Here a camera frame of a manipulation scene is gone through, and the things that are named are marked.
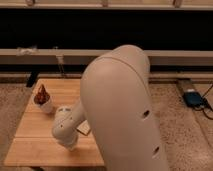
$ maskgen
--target speckled floor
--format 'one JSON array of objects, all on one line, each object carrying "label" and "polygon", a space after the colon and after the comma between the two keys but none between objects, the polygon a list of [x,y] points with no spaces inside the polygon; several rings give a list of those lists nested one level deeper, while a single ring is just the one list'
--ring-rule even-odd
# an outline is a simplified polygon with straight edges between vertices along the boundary
[{"label": "speckled floor", "polygon": [[[196,87],[202,94],[209,85]],[[202,112],[185,107],[175,84],[150,84],[150,90],[171,171],[212,171],[213,121],[207,120]],[[30,171],[25,167],[3,167],[2,163],[32,89],[25,88],[25,84],[0,84],[0,92],[0,170]],[[208,96],[213,100],[213,90]],[[103,171],[104,168],[71,170]]]}]

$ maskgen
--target hole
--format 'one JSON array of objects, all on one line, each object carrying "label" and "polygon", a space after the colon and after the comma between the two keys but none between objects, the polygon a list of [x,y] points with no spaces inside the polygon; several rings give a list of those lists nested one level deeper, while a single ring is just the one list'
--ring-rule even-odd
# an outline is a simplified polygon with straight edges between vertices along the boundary
[{"label": "hole", "polygon": [[156,157],[156,155],[158,154],[159,150],[160,150],[160,147],[157,147],[157,148],[153,151],[153,155],[152,155],[153,158]]},{"label": "hole", "polygon": [[145,119],[148,115],[149,115],[149,110],[144,112],[141,117],[142,117],[142,119]]}]

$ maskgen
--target wooden table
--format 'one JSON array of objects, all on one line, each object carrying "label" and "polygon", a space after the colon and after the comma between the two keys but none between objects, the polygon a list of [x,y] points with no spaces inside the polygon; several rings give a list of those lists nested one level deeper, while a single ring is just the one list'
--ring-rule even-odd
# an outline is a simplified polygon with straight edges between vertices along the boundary
[{"label": "wooden table", "polygon": [[49,92],[55,109],[60,105],[73,105],[79,98],[79,79],[40,79],[23,114],[5,166],[103,166],[91,133],[88,136],[79,135],[74,151],[68,151],[52,137],[54,114],[44,114],[33,104],[34,94],[41,84]]}]

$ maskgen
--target black cable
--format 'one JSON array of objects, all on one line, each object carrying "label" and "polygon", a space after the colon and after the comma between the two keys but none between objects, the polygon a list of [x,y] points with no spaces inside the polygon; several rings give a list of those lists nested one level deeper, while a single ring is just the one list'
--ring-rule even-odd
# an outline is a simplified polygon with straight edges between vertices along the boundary
[{"label": "black cable", "polygon": [[209,116],[209,115],[207,114],[207,112],[205,111],[205,109],[203,109],[202,111],[203,111],[204,116],[205,116],[207,119],[213,120],[213,117]]},{"label": "black cable", "polygon": [[209,91],[213,88],[213,84],[208,88],[208,90],[202,95],[202,97],[205,97]]}]

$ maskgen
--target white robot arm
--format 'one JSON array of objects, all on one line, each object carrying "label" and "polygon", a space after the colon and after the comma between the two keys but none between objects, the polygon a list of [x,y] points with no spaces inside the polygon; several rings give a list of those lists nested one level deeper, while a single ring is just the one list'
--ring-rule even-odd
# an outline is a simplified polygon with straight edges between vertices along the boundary
[{"label": "white robot arm", "polygon": [[108,171],[169,171],[151,107],[149,68],[146,54],[132,45],[96,58],[81,79],[78,110],[70,113],[77,124],[60,119],[68,124],[53,126],[54,137],[69,144],[86,118]]}]

